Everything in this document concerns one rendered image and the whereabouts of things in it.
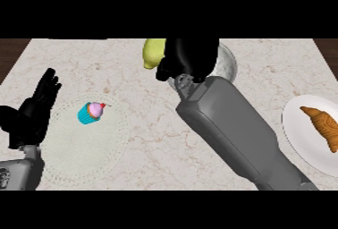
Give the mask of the pale round placemat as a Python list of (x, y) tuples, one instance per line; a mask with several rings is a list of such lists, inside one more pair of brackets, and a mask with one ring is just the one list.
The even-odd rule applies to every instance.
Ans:
[[(105, 103), (96, 122), (81, 123), (89, 102)], [(45, 183), (64, 189), (89, 189), (114, 169), (129, 145), (127, 106), (108, 94), (84, 94), (52, 110), (42, 153)]]

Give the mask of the white plate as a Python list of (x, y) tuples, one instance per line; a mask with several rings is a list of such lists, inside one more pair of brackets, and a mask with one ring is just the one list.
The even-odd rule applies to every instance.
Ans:
[(332, 153), (303, 106), (325, 112), (338, 123), (338, 105), (326, 98), (303, 95), (290, 100), (282, 110), (284, 133), (297, 154), (319, 171), (338, 177), (338, 151)]

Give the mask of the brown croissant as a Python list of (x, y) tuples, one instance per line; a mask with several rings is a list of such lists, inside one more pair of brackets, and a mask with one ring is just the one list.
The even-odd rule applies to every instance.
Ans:
[(301, 111), (310, 118), (312, 124), (319, 132), (319, 135), (328, 142), (332, 153), (338, 152), (338, 122), (332, 116), (315, 107), (301, 106)]

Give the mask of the yellow lemon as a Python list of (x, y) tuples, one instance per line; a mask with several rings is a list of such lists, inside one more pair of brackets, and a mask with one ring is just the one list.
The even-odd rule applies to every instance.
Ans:
[(145, 46), (143, 46), (145, 69), (154, 69), (155, 67), (158, 67), (161, 59), (164, 57), (166, 42), (167, 40), (164, 38), (149, 38), (145, 41)]

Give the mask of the grey bowl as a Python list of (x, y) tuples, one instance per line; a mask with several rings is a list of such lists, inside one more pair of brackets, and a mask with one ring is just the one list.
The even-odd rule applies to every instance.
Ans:
[[(219, 44), (219, 58), (214, 66), (214, 70), (208, 76), (220, 76), (228, 81), (235, 81), (238, 73), (236, 59), (231, 49)], [(182, 74), (177, 79), (169, 78), (169, 84), (174, 90), (182, 89), (183, 85), (189, 85), (194, 82), (194, 77), (188, 74)]]

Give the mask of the cupcake with blue wrapper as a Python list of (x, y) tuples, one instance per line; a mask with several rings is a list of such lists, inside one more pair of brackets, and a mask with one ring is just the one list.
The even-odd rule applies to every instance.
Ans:
[(77, 117), (81, 124), (90, 124), (101, 120), (107, 104), (89, 102), (79, 111)]

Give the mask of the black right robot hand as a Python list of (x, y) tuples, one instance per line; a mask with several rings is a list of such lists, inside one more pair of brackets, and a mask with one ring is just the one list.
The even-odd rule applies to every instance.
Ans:
[(166, 81), (182, 74), (194, 77), (194, 83), (205, 81), (219, 58), (217, 38), (169, 38), (164, 57), (157, 67), (157, 79)]

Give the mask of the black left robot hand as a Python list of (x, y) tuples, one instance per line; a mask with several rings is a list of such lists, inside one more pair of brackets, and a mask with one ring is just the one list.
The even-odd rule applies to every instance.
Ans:
[(45, 141), (50, 111), (56, 94), (62, 87), (56, 70), (49, 68), (39, 81), (33, 96), (27, 98), (19, 109), (0, 106), (0, 129), (9, 133), (9, 148), (39, 145)]

